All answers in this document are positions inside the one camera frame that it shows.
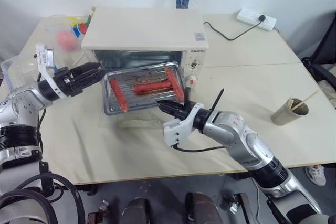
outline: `chair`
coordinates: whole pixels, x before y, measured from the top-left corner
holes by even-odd
[[[336,64],[336,13],[333,22],[311,57],[302,58],[302,63],[316,82],[326,80],[336,90],[336,77],[322,64]]]

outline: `oven label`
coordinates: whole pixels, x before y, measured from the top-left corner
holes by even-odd
[[[204,33],[194,33],[196,41],[202,41],[205,40]]]

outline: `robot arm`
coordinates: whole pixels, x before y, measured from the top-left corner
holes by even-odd
[[[240,115],[214,110],[220,95],[210,110],[204,109],[201,103],[188,100],[185,105],[173,101],[157,102],[163,112],[175,117],[164,124],[166,143],[175,147],[198,129],[201,134],[222,144],[229,155],[250,173],[269,198],[267,203],[279,223],[298,223],[298,216],[303,220],[321,214],[313,197]]]

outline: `metal baking tray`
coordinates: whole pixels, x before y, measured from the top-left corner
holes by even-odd
[[[177,101],[173,90],[156,92],[147,95],[136,95],[133,86],[151,82],[167,80],[165,68],[169,67],[175,74],[181,88],[184,90],[184,78],[177,62],[168,62],[152,66],[122,69],[108,72],[102,79],[103,106],[106,115],[124,113],[120,107],[116,96],[111,89],[109,81],[116,79],[119,87],[128,102],[129,111],[142,110],[156,106],[159,100]]]

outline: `white shoe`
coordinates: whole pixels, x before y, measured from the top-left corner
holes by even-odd
[[[304,168],[306,175],[315,185],[325,186],[327,180],[324,175],[324,167],[322,165],[311,165]]]

